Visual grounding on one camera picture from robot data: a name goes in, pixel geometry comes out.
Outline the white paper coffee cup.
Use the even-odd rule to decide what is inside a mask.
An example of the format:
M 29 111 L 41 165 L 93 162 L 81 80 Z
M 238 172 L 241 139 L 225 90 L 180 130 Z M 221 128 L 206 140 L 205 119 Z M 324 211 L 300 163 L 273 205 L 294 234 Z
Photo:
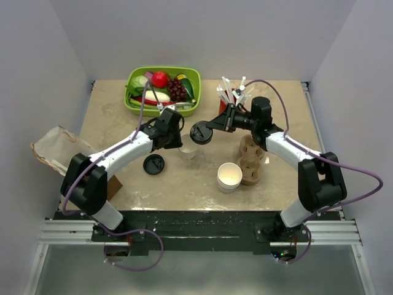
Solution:
M 189 134 L 181 135 L 182 146 L 178 148 L 179 155 L 183 160 L 192 160 L 197 153 L 197 144 L 193 142 Z

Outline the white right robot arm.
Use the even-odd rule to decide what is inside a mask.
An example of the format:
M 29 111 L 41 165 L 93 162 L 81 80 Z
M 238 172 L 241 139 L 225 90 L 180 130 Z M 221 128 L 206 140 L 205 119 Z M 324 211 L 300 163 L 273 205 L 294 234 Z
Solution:
M 249 130 L 256 145 L 287 162 L 298 173 L 298 200 L 279 214 L 273 227 L 274 236 L 286 242 L 295 235 L 295 227 L 305 222 L 311 214 L 334 205 L 347 196 L 341 168 L 336 166 L 337 156 L 307 150 L 290 143 L 284 130 L 273 123 L 268 98 L 252 99 L 251 110 L 242 112 L 232 104 L 213 120 L 206 123 L 210 130 L 234 132 L 237 128 Z

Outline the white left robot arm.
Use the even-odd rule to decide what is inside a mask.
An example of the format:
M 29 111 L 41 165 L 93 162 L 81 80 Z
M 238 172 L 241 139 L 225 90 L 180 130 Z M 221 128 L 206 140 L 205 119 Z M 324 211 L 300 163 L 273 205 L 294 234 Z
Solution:
M 183 116 L 170 108 L 148 122 L 138 124 L 135 131 L 113 146 L 95 154 L 81 153 L 72 157 L 60 188 L 64 197 L 63 214 L 67 202 L 89 215 L 105 228 L 113 241 L 126 237 L 123 215 L 107 200 L 107 183 L 119 170 L 134 160 L 159 149 L 182 146 Z

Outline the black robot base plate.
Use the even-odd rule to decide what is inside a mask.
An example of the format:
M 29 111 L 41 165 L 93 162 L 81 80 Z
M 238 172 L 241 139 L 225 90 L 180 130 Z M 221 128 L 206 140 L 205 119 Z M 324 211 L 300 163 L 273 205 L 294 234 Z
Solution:
M 93 242 L 108 256 L 151 251 L 219 251 L 268 254 L 271 242 L 313 242 L 310 226 L 286 228 L 277 211 L 123 211 L 115 235 L 93 226 Z

